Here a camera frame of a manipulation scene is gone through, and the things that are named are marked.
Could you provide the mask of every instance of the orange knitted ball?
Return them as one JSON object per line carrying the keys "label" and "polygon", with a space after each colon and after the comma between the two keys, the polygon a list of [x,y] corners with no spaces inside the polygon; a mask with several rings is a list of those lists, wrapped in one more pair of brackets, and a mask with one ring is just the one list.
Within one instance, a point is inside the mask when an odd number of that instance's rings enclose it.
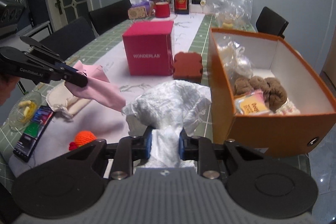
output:
{"label": "orange knitted ball", "polygon": [[96,139],[97,139],[96,136],[92,132],[81,131],[76,135],[74,143],[79,147],[87,143],[90,143]]}

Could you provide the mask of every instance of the red mug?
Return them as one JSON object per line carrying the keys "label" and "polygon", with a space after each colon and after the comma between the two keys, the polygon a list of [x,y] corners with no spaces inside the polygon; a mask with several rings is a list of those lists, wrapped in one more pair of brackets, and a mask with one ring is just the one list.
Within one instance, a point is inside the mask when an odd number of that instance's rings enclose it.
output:
{"label": "red mug", "polygon": [[156,2],[155,3],[155,17],[169,17],[170,9],[168,2]]}

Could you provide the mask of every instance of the brown glass bottle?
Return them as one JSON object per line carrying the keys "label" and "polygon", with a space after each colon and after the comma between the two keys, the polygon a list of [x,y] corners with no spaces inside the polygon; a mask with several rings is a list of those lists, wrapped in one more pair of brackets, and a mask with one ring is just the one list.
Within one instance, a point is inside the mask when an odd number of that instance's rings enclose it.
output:
{"label": "brown glass bottle", "polygon": [[189,14],[189,0],[174,0],[174,10],[176,14]]}

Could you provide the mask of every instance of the glass bowl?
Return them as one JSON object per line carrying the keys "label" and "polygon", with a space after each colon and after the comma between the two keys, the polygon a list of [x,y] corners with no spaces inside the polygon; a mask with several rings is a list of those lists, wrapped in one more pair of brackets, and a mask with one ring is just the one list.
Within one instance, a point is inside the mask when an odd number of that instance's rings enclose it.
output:
{"label": "glass bowl", "polygon": [[[24,116],[24,111],[26,107],[25,106],[19,107],[20,102],[28,100],[36,104],[34,111],[29,115],[29,119],[25,118]],[[22,130],[30,121],[30,119],[33,117],[34,113],[41,106],[41,104],[42,104],[42,96],[39,92],[36,91],[30,92],[27,95],[23,96],[20,100],[18,100],[13,106],[8,116],[8,124],[11,127],[11,129],[17,131]]]}

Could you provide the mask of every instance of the black chair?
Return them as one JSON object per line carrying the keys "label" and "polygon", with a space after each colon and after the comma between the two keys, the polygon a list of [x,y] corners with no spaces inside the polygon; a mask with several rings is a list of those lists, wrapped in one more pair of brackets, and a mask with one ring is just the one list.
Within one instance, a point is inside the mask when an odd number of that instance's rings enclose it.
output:
{"label": "black chair", "polygon": [[265,6],[262,9],[255,25],[258,32],[273,34],[285,38],[283,32],[288,25],[288,21]]}
{"label": "black chair", "polygon": [[80,17],[41,40],[40,43],[66,60],[94,39],[95,34],[90,24],[84,17]]}
{"label": "black chair", "polygon": [[128,9],[131,7],[129,0],[121,0],[109,6],[90,11],[89,17],[96,32],[101,35],[128,19]]}
{"label": "black chair", "polygon": [[11,194],[0,183],[0,222],[12,223],[21,213]]}

